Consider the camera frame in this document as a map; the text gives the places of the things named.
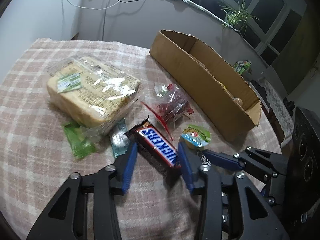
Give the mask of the green lid jelly cup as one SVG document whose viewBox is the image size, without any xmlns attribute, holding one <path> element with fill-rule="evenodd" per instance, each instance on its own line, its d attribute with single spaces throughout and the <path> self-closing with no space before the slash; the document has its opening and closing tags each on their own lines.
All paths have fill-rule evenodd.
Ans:
<svg viewBox="0 0 320 240">
<path fill-rule="evenodd" d="M 203 150 L 211 142 L 210 132 L 197 125 L 185 128 L 181 138 L 189 148 L 197 150 Z"/>
</svg>

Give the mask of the green snack packet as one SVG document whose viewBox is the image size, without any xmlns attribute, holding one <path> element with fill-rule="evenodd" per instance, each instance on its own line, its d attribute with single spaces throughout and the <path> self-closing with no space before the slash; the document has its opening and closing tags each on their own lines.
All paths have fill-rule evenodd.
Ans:
<svg viewBox="0 0 320 240">
<path fill-rule="evenodd" d="M 77 122 L 71 121 L 62 125 L 71 151 L 76 160 L 84 159 L 97 152 L 95 144 L 85 136 L 85 133 Z"/>
</svg>

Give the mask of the clear green candy packet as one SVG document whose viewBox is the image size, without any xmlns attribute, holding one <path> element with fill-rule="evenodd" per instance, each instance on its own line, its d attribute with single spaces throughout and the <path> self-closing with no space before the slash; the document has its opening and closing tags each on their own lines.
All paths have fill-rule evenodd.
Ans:
<svg viewBox="0 0 320 240">
<path fill-rule="evenodd" d="M 120 155 L 124 155 L 127 151 L 127 148 L 130 144 L 128 137 L 126 136 L 127 126 L 125 119 L 122 118 L 114 128 L 109 132 L 109 138 L 111 142 L 113 156 L 116 159 Z"/>
</svg>

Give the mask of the red dates clear bag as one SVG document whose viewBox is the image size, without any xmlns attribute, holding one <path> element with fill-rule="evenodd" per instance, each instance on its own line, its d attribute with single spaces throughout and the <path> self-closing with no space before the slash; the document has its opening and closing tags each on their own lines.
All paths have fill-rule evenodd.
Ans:
<svg viewBox="0 0 320 240">
<path fill-rule="evenodd" d="M 185 113 L 191 115 L 194 112 L 183 90 L 174 83 L 168 85 L 154 83 L 152 100 L 150 102 L 142 101 L 142 104 L 154 115 L 171 141 L 173 141 L 173 137 L 169 126 Z"/>
</svg>

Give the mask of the packaged sliced bread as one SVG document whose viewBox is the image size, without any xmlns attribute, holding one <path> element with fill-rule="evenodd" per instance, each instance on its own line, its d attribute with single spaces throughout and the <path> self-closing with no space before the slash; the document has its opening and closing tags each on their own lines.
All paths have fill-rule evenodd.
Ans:
<svg viewBox="0 0 320 240">
<path fill-rule="evenodd" d="M 106 135 L 143 95 L 138 78 L 94 56 L 73 55 L 47 73 L 49 102 L 94 140 Z"/>
</svg>

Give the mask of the chocolate egg pink cup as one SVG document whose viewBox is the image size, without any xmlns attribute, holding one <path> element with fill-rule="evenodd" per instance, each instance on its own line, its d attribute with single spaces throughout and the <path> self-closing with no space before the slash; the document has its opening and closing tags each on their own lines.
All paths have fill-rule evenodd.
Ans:
<svg viewBox="0 0 320 240">
<path fill-rule="evenodd" d="M 237 103 L 240 107 L 243 106 L 243 101 L 240 98 L 233 98 L 233 101 Z"/>
</svg>

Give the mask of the lace covered side table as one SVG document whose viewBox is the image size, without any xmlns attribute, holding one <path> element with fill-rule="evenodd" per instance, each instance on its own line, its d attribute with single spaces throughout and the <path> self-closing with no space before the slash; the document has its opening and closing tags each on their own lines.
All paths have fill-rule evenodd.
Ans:
<svg viewBox="0 0 320 240">
<path fill-rule="evenodd" d="M 274 129 L 281 148 L 284 148 L 292 139 L 294 122 L 283 100 L 276 89 L 266 78 L 261 78 L 258 83 L 266 91 L 267 118 Z"/>
</svg>

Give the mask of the cardboard box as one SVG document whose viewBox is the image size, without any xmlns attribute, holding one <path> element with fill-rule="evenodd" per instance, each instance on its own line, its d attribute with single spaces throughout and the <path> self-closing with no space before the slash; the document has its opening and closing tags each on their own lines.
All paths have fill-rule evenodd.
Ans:
<svg viewBox="0 0 320 240">
<path fill-rule="evenodd" d="M 160 30 L 150 55 L 189 94 L 227 141 L 259 125 L 261 102 L 244 78 L 195 36 Z M 240 98 L 243 106 L 233 101 Z"/>
</svg>

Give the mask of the green snack carton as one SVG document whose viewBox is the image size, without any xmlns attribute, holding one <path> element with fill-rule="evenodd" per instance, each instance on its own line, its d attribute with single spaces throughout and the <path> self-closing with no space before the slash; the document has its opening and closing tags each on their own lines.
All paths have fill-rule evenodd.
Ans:
<svg viewBox="0 0 320 240">
<path fill-rule="evenodd" d="M 236 63 L 233 65 L 233 68 L 237 73 L 242 75 L 244 72 L 250 69 L 251 65 L 252 63 L 249 60 L 236 61 Z"/>
</svg>

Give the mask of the potted spider plant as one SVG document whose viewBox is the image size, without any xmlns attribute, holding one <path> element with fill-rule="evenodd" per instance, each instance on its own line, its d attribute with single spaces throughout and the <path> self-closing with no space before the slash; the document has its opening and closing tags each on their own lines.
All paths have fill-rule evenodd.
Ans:
<svg viewBox="0 0 320 240">
<path fill-rule="evenodd" d="M 222 26 L 224 28 L 232 27 L 233 29 L 236 29 L 237 31 L 242 31 L 244 29 L 244 32 L 247 30 L 248 21 L 250 19 L 253 20 L 260 20 L 257 16 L 251 15 L 248 12 L 248 9 L 246 8 L 245 0 L 242 0 L 240 3 L 239 0 L 237 1 L 237 6 L 234 9 L 231 6 L 228 6 L 226 3 L 223 3 L 220 5 L 221 10 L 225 12 L 226 16 L 224 19 L 224 23 Z"/>
</svg>

